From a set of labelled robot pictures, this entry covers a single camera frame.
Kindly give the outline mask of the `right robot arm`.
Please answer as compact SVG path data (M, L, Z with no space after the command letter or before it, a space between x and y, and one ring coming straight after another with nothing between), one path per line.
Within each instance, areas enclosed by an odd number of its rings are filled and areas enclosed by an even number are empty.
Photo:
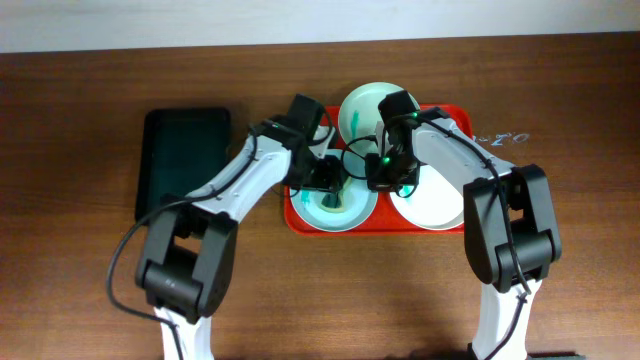
M422 110L411 95L386 95L377 110L378 150L365 158L374 192L417 187L429 165L463 197L464 248L482 284L473 359L526 359L532 301L560 259L562 244L545 172L501 160L466 136L439 107Z

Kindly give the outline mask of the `red plastic tray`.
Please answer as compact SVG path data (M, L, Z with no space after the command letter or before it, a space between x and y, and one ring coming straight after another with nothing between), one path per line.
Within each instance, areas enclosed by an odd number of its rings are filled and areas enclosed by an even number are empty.
M456 122L457 126L467 136L472 137L472 124L470 116L464 109L453 104L437 104L447 112ZM290 199L284 200L284 220L288 227L297 234L303 236L328 236L329 232L322 231L307 224L294 210ZM460 234L464 230L463 225L458 225L447 230L429 230L411 224L402 217L392 204L387 193L378 196L376 206L371 215L359 226L344 232L337 232L338 236L358 235L409 235L428 233L453 233Z

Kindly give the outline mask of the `white plate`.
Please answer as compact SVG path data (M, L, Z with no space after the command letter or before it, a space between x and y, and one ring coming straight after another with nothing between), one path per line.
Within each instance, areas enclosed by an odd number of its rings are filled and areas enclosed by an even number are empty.
M433 167L420 168L417 189L405 185L390 199L397 212L411 224L444 231L464 223L462 195Z

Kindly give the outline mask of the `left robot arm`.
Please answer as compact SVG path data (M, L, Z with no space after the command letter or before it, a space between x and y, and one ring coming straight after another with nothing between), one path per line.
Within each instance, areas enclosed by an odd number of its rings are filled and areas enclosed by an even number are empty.
M298 94L286 114L251 129L211 180L144 216L148 232L135 283L161 326L165 358L212 358L212 316L231 282L240 223L278 183L339 188L337 160L327 154L335 137L326 108Z

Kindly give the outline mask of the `green yellow sponge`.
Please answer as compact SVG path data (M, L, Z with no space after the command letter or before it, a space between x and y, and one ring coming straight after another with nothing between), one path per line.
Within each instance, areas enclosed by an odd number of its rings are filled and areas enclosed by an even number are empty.
M344 193L343 192L325 193L320 202L320 208L323 211L330 212L330 213L344 212L345 211Z

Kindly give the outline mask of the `mint green plate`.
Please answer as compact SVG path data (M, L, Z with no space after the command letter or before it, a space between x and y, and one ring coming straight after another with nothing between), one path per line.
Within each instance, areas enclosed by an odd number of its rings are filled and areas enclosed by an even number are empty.
M378 105L388 94L403 88L387 82L373 82L359 86L343 101L339 109L338 127L342 140L375 135L383 120Z

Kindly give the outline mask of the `light blue plate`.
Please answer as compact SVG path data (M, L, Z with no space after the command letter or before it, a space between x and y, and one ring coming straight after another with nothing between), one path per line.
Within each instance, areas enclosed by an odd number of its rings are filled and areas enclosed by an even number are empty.
M344 232L359 226L371 215L378 195L369 190L363 180L365 162L360 156L341 149L330 149L326 153L329 155L335 155L341 161L345 173L345 184L339 191L344 193L345 211L330 213L320 208L324 194L330 192L292 190L293 195L289 199L307 224L326 232Z

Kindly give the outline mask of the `black plastic tray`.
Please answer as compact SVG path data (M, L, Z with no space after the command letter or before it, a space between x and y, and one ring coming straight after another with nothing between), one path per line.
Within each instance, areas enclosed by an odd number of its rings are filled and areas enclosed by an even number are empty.
M228 163L230 144L231 115L224 107L147 113L134 218L211 180Z

